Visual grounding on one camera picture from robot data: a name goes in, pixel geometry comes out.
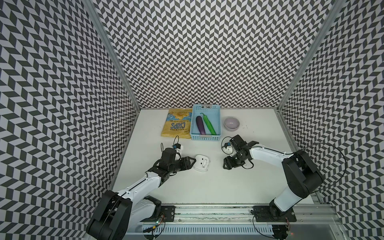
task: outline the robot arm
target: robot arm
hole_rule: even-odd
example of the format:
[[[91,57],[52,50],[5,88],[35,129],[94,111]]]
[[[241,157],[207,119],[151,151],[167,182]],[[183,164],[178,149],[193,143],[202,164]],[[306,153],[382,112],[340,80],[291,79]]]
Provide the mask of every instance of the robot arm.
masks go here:
[[[196,159],[181,158],[182,146],[173,145],[162,152],[142,179],[118,192],[106,191],[93,212],[86,232],[97,240],[119,240],[127,229],[148,219],[156,221],[160,216],[161,201],[147,196],[160,187],[170,174],[191,169]]]
[[[245,160],[252,159],[282,167],[288,186],[269,204],[269,214],[273,220],[276,220],[319,187],[324,181],[324,176],[312,158],[303,150],[286,153],[264,146],[253,147],[256,144],[258,142],[245,142],[239,135],[233,137],[227,146],[231,145],[236,150],[236,154],[226,157],[223,167],[230,170],[244,165]]]

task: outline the mounting plate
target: mounting plate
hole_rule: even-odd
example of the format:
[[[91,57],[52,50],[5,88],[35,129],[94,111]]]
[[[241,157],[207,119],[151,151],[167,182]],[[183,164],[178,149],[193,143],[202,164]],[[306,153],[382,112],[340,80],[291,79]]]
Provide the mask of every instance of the mounting plate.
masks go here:
[[[269,205],[266,206],[253,206],[253,212],[257,222],[286,222],[286,219],[290,222],[296,222],[296,216],[293,209],[288,209],[279,218],[273,217],[269,211]]]
[[[166,218],[166,222],[173,222],[175,218],[175,206],[163,206],[161,205],[161,211],[163,212]]]

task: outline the white table surface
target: white table surface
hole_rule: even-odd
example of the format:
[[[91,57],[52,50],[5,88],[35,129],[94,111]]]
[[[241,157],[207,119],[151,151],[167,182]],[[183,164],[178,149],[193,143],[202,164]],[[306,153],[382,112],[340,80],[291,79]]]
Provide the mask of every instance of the white table surface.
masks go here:
[[[246,142],[289,152],[291,149],[273,109],[222,109],[222,123],[228,116],[240,121],[235,132],[222,125],[222,138],[239,134]],[[161,157],[160,143],[171,147],[173,138],[161,137],[168,110],[141,110],[131,140],[117,175],[113,191],[128,187],[144,176]],[[237,167],[223,169],[226,155],[220,141],[193,141],[180,138],[182,157],[198,154],[210,159],[208,171],[194,169],[178,172],[150,193],[163,204],[268,204],[287,186],[282,168],[254,159],[250,170]],[[310,196],[300,204],[313,204]]]

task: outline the basket handle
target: basket handle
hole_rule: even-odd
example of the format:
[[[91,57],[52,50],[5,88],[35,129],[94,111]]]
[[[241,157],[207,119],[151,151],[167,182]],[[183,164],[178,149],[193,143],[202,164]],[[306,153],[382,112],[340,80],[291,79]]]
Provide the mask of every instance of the basket handle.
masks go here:
[[[206,137],[206,138],[211,138],[212,135],[199,135],[199,137]]]
[[[201,104],[201,108],[212,108],[210,104]]]

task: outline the bowl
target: bowl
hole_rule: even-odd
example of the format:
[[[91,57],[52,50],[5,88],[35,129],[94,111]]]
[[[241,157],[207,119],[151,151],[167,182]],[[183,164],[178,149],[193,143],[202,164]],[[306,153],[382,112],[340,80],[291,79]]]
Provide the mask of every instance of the bowl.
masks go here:
[[[240,122],[235,117],[228,117],[224,120],[224,127],[230,132],[236,131],[239,126]]]

